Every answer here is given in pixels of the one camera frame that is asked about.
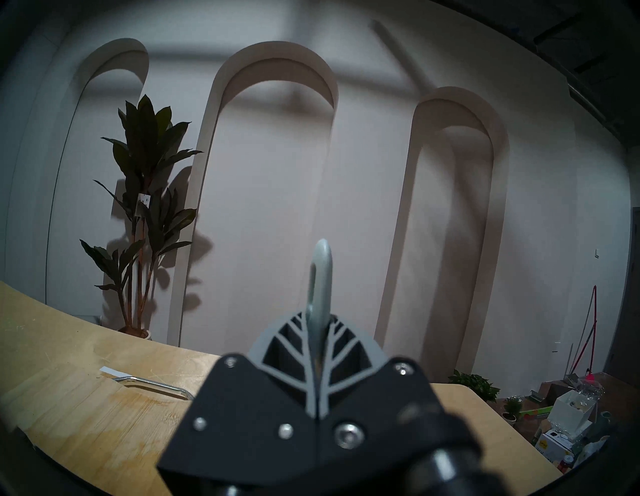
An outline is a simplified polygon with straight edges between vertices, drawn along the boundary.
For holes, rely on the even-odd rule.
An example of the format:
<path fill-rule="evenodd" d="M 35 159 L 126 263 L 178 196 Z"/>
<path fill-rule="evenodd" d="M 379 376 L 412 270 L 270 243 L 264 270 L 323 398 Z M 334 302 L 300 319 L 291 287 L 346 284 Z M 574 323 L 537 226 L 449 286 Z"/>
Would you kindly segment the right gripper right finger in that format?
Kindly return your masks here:
<path fill-rule="evenodd" d="M 366 333 L 331 315 L 316 338 L 316 457 L 350 476 L 466 476 L 482 450 L 464 421 L 445 412 L 420 367 L 387 358 Z"/>

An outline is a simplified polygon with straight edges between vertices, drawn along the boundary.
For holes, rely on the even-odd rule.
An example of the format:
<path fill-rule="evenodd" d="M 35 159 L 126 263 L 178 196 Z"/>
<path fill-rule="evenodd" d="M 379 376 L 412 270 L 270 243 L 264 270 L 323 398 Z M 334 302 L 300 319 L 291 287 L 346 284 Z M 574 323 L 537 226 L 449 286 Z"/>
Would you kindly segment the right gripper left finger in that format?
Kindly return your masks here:
<path fill-rule="evenodd" d="M 299 312 L 221 356 L 162 453 L 166 484 L 279 484 L 318 465 L 317 399 Z"/>

